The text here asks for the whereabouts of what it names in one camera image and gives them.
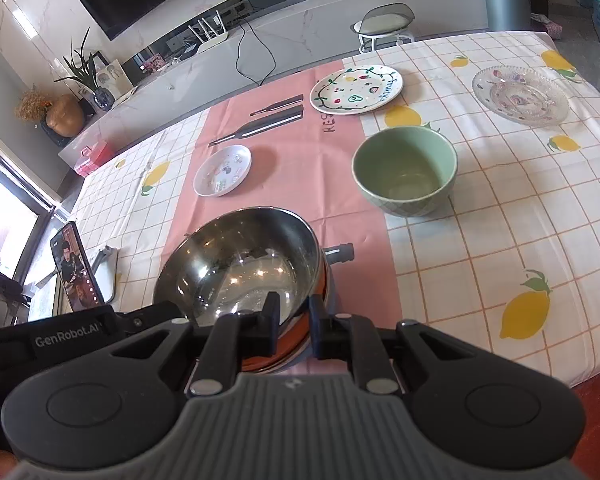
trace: dark blue vase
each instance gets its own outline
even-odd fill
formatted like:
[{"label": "dark blue vase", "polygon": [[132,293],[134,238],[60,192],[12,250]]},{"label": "dark blue vase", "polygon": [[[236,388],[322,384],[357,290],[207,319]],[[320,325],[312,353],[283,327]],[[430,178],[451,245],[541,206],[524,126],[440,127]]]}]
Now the dark blue vase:
[{"label": "dark blue vase", "polygon": [[98,108],[108,112],[111,110],[111,107],[116,100],[109,90],[100,86],[96,88],[96,91],[93,93],[93,102],[96,103]]}]

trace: yellow lemon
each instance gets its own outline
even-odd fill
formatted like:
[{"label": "yellow lemon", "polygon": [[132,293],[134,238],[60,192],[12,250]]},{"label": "yellow lemon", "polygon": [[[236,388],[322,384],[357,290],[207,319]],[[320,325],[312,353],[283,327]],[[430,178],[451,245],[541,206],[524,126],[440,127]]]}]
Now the yellow lemon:
[{"label": "yellow lemon", "polygon": [[467,59],[467,56],[456,56],[449,64],[453,68],[460,68],[467,66],[469,64],[469,60]]},{"label": "yellow lemon", "polygon": [[542,57],[542,60],[549,68],[553,68],[554,70],[568,70],[570,72],[575,72],[573,65],[555,50],[546,50],[540,57]]},{"label": "yellow lemon", "polygon": [[394,126],[420,126],[422,118],[413,108],[397,105],[387,111],[384,122],[389,128]]},{"label": "yellow lemon", "polygon": [[144,182],[142,183],[142,195],[146,196],[149,191],[153,189],[153,187],[160,182],[160,179],[164,177],[164,174],[167,173],[169,169],[169,161],[165,161],[162,164],[159,164],[155,168],[151,170]]},{"label": "yellow lemon", "polygon": [[544,325],[549,314],[551,289],[542,272],[528,269],[537,277],[526,280],[522,285],[531,288],[516,296],[504,309],[500,338],[527,339],[535,335]]},{"label": "yellow lemon", "polygon": [[551,150],[561,150],[563,152],[577,152],[580,149],[580,145],[566,135],[556,135],[549,139],[546,145]]}]

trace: green bowl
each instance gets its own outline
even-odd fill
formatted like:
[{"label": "green bowl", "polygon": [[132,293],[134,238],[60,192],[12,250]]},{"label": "green bowl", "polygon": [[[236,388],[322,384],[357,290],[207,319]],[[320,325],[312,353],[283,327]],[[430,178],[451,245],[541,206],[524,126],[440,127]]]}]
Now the green bowl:
[{"label": "green bowl", "polygon": [[369,202],[396,216],[423,216],[451,193],[458,155],[444,136],[422,126],[389,128],[353,156],[353,178]]}]

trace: pink plastic container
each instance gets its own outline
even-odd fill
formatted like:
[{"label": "pink plastic container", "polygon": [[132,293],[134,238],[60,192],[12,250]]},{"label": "pink plastic container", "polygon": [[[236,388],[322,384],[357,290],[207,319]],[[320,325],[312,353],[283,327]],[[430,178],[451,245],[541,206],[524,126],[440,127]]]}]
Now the pink plastic container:
[{"label": "pink plastic container", "polygon": [[99,140],[93,147],[84,147],[81,157],[74,166],[75,173],[80,176],[88,176],[102,165],[109,162],[115,155],[113,150],[104,140]]}]

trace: phone stand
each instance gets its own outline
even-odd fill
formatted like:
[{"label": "phone stand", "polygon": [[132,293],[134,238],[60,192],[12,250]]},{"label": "phone stand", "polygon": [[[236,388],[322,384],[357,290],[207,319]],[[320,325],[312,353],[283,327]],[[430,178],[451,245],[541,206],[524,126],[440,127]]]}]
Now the phone stand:
[{"label": "phone stand", "polygon": [[116,269],[118,268],[116,248],[104,246],[90,262],[93,277],[100,288],[105,304],[111,303],[116,295]]}]

